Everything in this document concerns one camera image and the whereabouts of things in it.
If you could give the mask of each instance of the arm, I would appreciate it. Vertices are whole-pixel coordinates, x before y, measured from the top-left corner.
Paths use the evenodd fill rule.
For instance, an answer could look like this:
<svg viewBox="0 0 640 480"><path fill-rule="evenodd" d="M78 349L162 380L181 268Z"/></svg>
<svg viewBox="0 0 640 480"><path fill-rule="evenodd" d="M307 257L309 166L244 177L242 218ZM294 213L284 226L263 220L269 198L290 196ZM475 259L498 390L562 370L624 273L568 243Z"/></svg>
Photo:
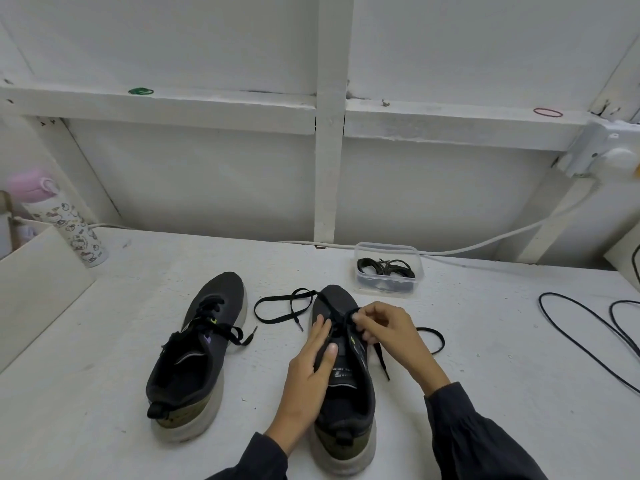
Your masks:
<svg viewBox="0 0 640 480"><path fill-rule="evenodd" d="M256 433L233 467L207 480L282 480L287 472L287 457L316 420L329 384L329 375L338 349L330 344L323 361L314 372L316 355L331 330L331 320L322 315L309 332L307 343L289 363L282 399L276 416L263 435Z"/></svg>
<svg viewBox="0 0 640 480"><path fill-rule="evenodd" d="M366 341L380 342L420 384L443 480L546 480L512 437L475 411L462 386L451 384L404 309L375 302L353 320Z"/></svg>

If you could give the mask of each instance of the white table surface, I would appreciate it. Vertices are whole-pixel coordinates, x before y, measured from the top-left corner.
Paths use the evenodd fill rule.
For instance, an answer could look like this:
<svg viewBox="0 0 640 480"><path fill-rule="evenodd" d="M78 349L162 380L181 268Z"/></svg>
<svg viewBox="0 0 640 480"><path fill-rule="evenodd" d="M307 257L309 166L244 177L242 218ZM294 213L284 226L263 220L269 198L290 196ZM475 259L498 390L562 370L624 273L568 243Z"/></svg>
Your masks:
<svg viewBox="0 0 640 480"><path fill-rule="evenodd" d="M192 297L213 276L235 271L249 307L262 296L339 284L352 290L353 252L191 235L99 229L111 252L97 281L0 374L0 477L3 479L203 480L233 466L254 431L276 411L288 361L305 341L293 322L258 324L251 345L225 359L220 412L199 438L160 444L146 418L145 385L160 346L178 329ZM556 291L602 314L615 299L640 299L618 273L425 258L414 297L389 299L416 325L443 332L438 362L462 382L476 409L537 460L550 479L640 477L640 397L562 337L536 298ZM364 305L372 296L354 293ZM264 316L287 305L264 304ZM640 367L619 339L577 307L548 309L614 370L640 384ZM640 314L620 307L640 339ZM303 315L304 324L308 315ZM375 355L378 450L359 478L435 479L431 431L420 389ZM303 442L289 478L326 477Z"/></svg>

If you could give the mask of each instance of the red rubber band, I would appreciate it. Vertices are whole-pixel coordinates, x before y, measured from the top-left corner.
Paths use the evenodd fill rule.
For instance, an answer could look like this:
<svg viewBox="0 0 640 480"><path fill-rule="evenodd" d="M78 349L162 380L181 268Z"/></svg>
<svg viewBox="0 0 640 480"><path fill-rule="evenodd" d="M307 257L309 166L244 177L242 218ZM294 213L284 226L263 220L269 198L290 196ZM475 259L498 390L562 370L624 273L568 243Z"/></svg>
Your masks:
<svg viewBox="0 0 640 480"><path fill-rule="evenodd" d="M537 107L533 110L536 114L540 116L546 116L548 118L562 118L564 114L560 111L556 111L555 109L549 109L548 107Z"/></svg>

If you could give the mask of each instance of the hand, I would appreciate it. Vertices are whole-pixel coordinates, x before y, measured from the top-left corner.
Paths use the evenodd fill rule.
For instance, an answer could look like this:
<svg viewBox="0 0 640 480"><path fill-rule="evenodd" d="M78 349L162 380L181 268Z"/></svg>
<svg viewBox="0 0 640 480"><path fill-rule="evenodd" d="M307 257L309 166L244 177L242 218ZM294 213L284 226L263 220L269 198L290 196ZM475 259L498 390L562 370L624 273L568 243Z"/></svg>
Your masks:
<svg viewBox="0 0 640 480"><path fill-rule="evenodd" d="M411 316L404 309L375 301L353 315L356 328L370 344L380 341L411 377L420 384L425 395L450 384L450 380L424 344Z"/></svg>
<svg viewBox="0 0 640 480"><path fill-rule="evenodd" d="M329 376L338 355L338 346L329 344L316 372L314 362L330 330L331 320L324 321L323 316L318 315L311 327L307 343L289 362L289 373L276 417L264 433L274 440L287 456L320 414Z"/></svg>

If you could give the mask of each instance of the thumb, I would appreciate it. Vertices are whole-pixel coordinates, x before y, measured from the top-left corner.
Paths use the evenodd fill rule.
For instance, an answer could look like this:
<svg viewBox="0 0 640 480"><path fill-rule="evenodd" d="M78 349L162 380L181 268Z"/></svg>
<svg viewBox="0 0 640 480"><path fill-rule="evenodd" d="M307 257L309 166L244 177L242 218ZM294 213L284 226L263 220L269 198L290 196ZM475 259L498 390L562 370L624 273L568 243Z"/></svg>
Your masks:
<svg viewBox="0 0 640 480"><path fill-rule="evenodd" d="M320 363L320 367L318 367L315 375L320 377L325 383L329 382L331 370L333 368L333 364L335 363L335 358L337 357L337 355L338 346L336 344L329 344L324 350L322 362Z"/></svg>
<svg viewBox="0 0 640 480"><path fill-rule="evenodd" d="M356 325L361 326L364 330L368 331L379 340L384 340L387 337L387 327L380 325L380 323L372 320L364 314L355 313L352 316L352 320L354 323L356 323Z"/></svg>

